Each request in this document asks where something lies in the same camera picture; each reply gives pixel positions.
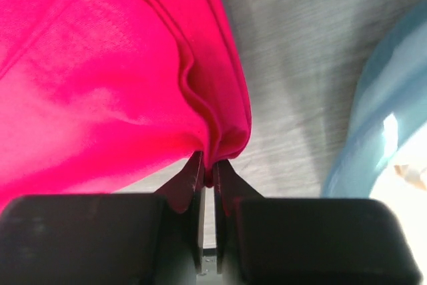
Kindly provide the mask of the red t shirt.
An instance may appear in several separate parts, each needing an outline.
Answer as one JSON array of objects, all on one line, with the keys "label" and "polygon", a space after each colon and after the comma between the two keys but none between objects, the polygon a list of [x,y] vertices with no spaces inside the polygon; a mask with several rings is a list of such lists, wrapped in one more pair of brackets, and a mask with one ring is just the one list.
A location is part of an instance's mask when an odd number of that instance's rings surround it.
[{"label": "red t shirt", "polygon": [[222,0],[1,0],[1,205],[237,157],[246,80]]}]

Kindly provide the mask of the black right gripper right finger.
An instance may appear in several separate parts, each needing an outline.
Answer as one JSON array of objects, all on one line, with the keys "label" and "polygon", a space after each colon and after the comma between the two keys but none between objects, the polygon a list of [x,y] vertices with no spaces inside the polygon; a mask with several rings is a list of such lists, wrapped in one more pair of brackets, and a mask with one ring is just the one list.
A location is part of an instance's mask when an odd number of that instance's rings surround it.
[{"label": "black right gripper right finger", "polygon": [[213,166],[217,268],[225,284],[419,284],[395,215],[369,199],[266,198]]}]

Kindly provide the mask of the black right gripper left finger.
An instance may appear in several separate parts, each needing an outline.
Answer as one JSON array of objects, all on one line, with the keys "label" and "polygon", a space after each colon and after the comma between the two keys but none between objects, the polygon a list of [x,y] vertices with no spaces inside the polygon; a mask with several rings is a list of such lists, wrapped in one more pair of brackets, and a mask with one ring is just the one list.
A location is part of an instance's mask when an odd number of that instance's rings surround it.
[{"label": "black right gripper left finger", "polygon": [[204,176],[196,152],[152,193],[13,200],[1,214],[1,283],[195,284]]}]

